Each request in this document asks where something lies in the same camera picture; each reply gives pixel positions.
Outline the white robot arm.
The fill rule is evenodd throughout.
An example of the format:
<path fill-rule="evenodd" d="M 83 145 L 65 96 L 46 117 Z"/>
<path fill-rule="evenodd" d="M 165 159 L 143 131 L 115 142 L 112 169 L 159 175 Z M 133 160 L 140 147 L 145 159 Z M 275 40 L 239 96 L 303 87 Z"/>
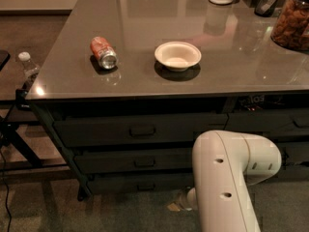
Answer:
<path fill-rule="evenodd" d="M 194 187 L 168 205 L 173 212 L 199 212 L 202 232 L 261 232 L 247 187 L 281 167 L 277 146 L 260 135 L 210 130 L 192 150 Z"/>

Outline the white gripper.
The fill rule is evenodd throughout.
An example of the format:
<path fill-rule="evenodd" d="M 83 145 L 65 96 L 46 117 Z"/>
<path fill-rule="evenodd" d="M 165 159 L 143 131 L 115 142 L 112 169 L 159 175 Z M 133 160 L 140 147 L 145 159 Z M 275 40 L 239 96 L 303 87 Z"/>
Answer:
<path fill-rule="evenodd" d="M 167 209 L 172 212 L 179 212 L 180 210 L 192 211 L 192 206 L 189 203 L 187 197 L 188 193 L 189 193 L 188 189 L 181 190 L 180 193 L 178 194 L 178 204 L 172 202 L 167 206 Z"/>

